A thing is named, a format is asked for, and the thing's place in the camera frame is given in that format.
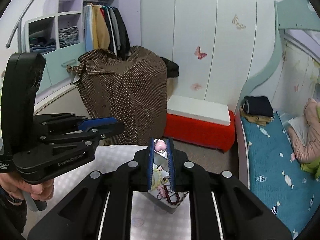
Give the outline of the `person's left hand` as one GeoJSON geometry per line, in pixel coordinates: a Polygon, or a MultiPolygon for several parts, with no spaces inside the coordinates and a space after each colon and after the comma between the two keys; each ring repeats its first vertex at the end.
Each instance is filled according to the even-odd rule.
{"type": "Polygon", "coordinates": [[[37,185],[25,182],[17,172],[1,173],[1,187],[16,199],[24,200],[23,192],[27,192],[34,200],[47,201],[54,194],[54,179],[37,185]]]}

